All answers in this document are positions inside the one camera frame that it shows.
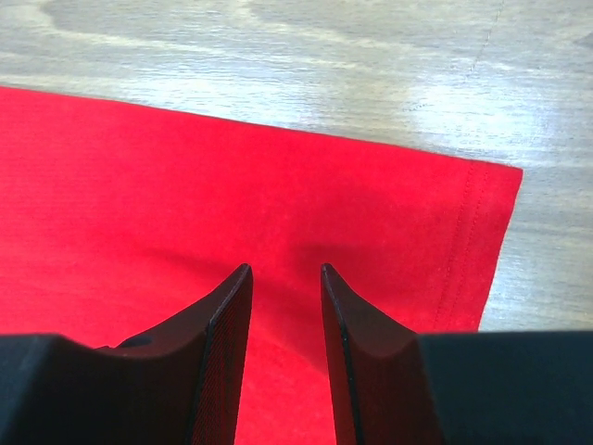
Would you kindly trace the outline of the red t-shirt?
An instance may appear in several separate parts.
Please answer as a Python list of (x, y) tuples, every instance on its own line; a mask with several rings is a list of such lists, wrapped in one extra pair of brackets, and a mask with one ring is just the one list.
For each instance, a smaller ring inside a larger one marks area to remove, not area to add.
[(1, 91), (1, 330), (115, 345), (238, 265), (236, 440), (332, 444), (321, 267), (419, 332), (474, 331), (523, 173), (106, 100)]

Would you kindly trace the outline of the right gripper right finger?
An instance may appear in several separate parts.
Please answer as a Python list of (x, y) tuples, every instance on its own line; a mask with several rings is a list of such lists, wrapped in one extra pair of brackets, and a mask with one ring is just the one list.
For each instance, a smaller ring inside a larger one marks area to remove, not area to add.
[(340, 444), (588, 444), (588, 331), (418, 334), (321, 271)]

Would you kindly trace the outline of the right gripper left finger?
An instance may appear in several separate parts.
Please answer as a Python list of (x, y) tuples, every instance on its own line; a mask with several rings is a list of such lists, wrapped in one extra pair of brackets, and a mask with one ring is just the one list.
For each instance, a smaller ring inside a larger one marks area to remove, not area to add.
[(242, 265), (115, 348), (61, 335), (2, 337), (2, 442), (233, 443), (252, 295), (252, 270)]

